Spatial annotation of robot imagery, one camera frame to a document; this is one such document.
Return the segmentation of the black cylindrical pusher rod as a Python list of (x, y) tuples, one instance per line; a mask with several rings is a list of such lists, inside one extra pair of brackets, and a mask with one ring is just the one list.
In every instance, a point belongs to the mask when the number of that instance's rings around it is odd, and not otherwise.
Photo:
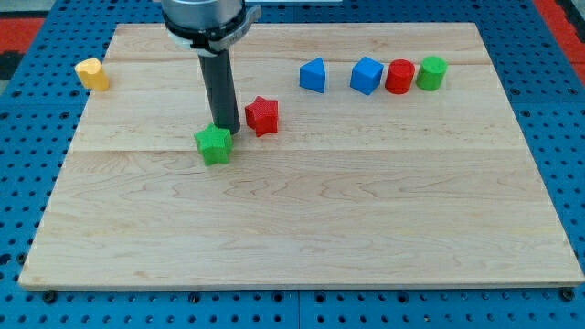
[(199, 56), (198, 60), (213, 123), (236, 134), (240, 120), (229, 52), (223, 50), (213, 57)]

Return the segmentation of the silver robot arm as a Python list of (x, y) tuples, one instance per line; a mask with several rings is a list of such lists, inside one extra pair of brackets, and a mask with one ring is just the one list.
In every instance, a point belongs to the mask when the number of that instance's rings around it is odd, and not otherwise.
[(229, 48), (261, 18), (261, 6), (244, 0), (162, 0), (168, 35), (182, 48), (197, 53), (213, 123), (235, 134), (239, 109)]

